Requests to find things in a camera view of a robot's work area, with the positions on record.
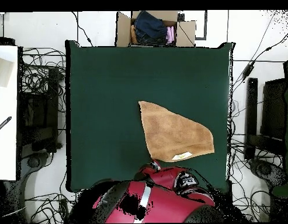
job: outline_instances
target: towel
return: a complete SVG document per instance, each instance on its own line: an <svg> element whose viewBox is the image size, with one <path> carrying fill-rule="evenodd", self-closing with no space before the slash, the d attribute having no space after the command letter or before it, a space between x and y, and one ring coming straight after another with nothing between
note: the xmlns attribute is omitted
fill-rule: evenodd
<svg viewBox="0 0 288 224"><path fill-rule="evenodd" d="M213 136L205 126L154 103L138 103L145 141L152 159L178 162L214 153Z"/></svg>

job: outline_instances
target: green mat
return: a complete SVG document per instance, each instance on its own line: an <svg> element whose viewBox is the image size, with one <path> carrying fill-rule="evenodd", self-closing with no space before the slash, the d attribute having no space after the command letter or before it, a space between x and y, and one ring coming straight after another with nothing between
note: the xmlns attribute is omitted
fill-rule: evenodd
<svg viewBox="0 0 288 224"><path fill-rule="evenodd" d="M78 47L66 41L67 189L130 180L151 161L138 101L203 124L215 153L162 166L196 169L227 191L227 117L233 44L219 48Z"/></svg>

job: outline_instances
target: black cable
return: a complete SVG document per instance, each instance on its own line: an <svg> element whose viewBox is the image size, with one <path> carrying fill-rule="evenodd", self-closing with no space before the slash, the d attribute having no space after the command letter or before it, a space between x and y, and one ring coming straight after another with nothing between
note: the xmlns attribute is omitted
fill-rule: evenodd
<svg viewBox="0 0 288 224"><path fill-rule="evenodd" d="M267 30L268 30L268 27L270 26L270 23L272 22L273 17L275 16L275 14L276 14L276 11L274 12L272 18L270 19L270 21L269 21L269 23L268 23L268 26L267 26L267 28L266 28L266 30L265 30L262 38L261 38L261 41L260 41L260 43L259 43L259 45L258 45L258 48L257 48L257 50L255 51L253 57L249 60L249 62L248 62L248 64L246 65L245 69L240 73L240 75L238 76L238 78L237 78L237 80L235 81L235 83L233 84L233 86L235 86L235 84L236 84L237 82L239 82L239 81L242 81L242 82L244 81L244 79L245 79L244 75L242 76L241 80L239 80L239 78L240 78L240 76L244 73L244 71L246 70L246 68L249 66L249 63L252 62L254 56L255 56L256 53L258 52L258 50L259 50L259 48L260 48L260 46L261 46L261 44L262 44L262 41L263 41L263 39L264 39L264 36L265 36L265 34L266 34Z"/></svg>
<svg viewBox="0 0 288 224"><path fill-rule="evenodd" d="M257 222L260 222L260 221L258 220L258 218L255 216L255 212L254 212L254 209L253 209L253 203L252 203L252 198L253 198L253 196L254 196L255 194L257 194L257 193L265 193L265 194L267 194L267 195L270 196L270 197L274 197L274 195L270 194L270 193L267 192L267 191L263 191L263 190L255 191L255 192L253 192L253 193L251 194L250 204L252 205L252 206L251 206L252 214L253 214L254 218L257 220ZM264 213L267 213L267 212L268 212L267 207L265 207L265 209L266 209L265 211L264 211L264 210L262 210L262 211L264 211Z"/></svg>
<svg viewBox="0 0 288 224"><path fill-rule="evenodd" d="M51 161L50 161L50 163L47 164L47 165L45 165L44 167L48 167L48 166L53 162L53 156L54 156L54 153L53 153L53 155L51 156Z"/></svg>
<svg viewBox="0 0 288 224"><path fill-rule="evenodd" d="M90 43L91 46L93 47L93 44L92 44L90 38L86 35L85 30L84 30L83 28L81 28L80 25L78 24L78 19L77 19L76 14L75 14L74 12L72 12L72 11L71 11L71 13L72 13L72 14L74 15L74 17L75 17L76 24L77 24L78 28L80 28L82 31L84 31L84 34L85 34L85 36L86 36L86 39L89 41L89 43Z"/></svg>

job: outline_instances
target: cable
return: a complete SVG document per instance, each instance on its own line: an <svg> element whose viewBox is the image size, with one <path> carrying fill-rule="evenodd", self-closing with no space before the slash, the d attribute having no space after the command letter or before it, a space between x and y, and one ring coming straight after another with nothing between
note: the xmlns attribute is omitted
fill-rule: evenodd
<svg viewBox="0 0 288 224"><path fill-rule="evenodd" d="M51 196L51 195L55 195L55 197L53 199L50 198L46 198L43 203L37 208L36 212L30 217L30 223L43 223L46 222L46 224L51 224L51 223L63 223L64 219L68 216L68 207L67 207L67 203L72 202L69 201L68 198L66 196L64 196L61 192L61 185L60 185L60 193L51 193L51 194L46 194L46 195L41 195L41 196L36 196L34 198L29 198L26 199L25 201L34 201L36 198L39 197L46 197L46 196ZM58 202L58 209L55 209L55 207L53 206L53 202ZM45 220L42 220L40 222L34 222L35 217L39 214L39 213L43 213L46 216ZM61 218L61 220L57 220L56 216L59 215L59 217Z"/></svg>
<svg viewBox="0 0 288 224"><path fill-rule="evenodd" d="M270 196L270 197L274 197L274 196L273 196L272 194L270 194L269 192L263 191L263 190L259 190L259 191L253 192L253 193L251 194L250 204L252 205L252 206L251 206L252 214L253 214L254 218L256 219L256 221L257 221L257 222L260 222L260 221L258 220L258 218L255 216L255 212L254 212L254 208L253 208L253 203L252 203L252 198L253 198L253 196L254 196L255 194L257 194L257 193L265 193L265 194L267 194L267 195ZM268 213L267 207L265 207L265 209L266 209L266 210L262 210L262 211L263 211L264 213Z"/></svg>
<svg viewBox="0 0 288 224"><path fill-rule="evenodd" d="M84 31L84 34L85 34L85 36L86 36L86 39L89 41L89 43L90 43L91 46L93 47L93 44L92 44L90 38L86 35L85 30L84 30L83 28L81 28L80 25L78 24L78 19L77 19L76 14L75 14L74 12L72 12L72 11L71 11L71 13L75 16L75 20L76 20L76 23L77 23L78 28L80 28L82 31Z"/></svg>
<svg viewBox="0 0 288 224"><path fill-rule="evenodd" d="M266 34L266 32L267 32L267 30L268 30L268 28L269 28L269 26L270 26L270 23L272 22L273 17L275 16L276 12L277 12L277 11L275 11L274 14L272 15L272 17L271 17L271 19L270 19L270 21L269 21L269 23L268 23L268 26L266 27L266 30L265 30L262 38L261 38L261 41L260 41L260 43L259 43L259 45L258 45L257 50L255 51L255 53L254 53L254 55L252 56L252 58L249 60L249 62L248 62L248 64L246 65L245 69L244 69L244 70L240 73L240 75L238 76L238 78L237 78L237 80L235 81L234 85L235 85L237 82L239 82L239 81L241 81L240 84L242 84L242 82L245 80L245 78L247 78L247 76L249 76L249 74L252 72L252 70L250 70L250 68L253 68L253 67L251 67L249 63L252 62L254 56L255 56L256 53L258 52L258 50L259 50L259 48L260 48L260 46L261 46L261 44L262 44L262 41L263 41L263 39L264 39L264 37L265 37L265 34Z"/></svg>

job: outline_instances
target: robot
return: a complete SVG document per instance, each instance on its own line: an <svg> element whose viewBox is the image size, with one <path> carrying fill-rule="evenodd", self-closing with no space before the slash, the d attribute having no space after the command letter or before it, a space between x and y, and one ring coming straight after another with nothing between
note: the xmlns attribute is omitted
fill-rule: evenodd
<svg viewBox="0 0 288 224"><path fill-rule="evenodd" d="M65 223L247 222L228 197L187 168L143 165L130 181L102 180L84 190Z"/></svg>

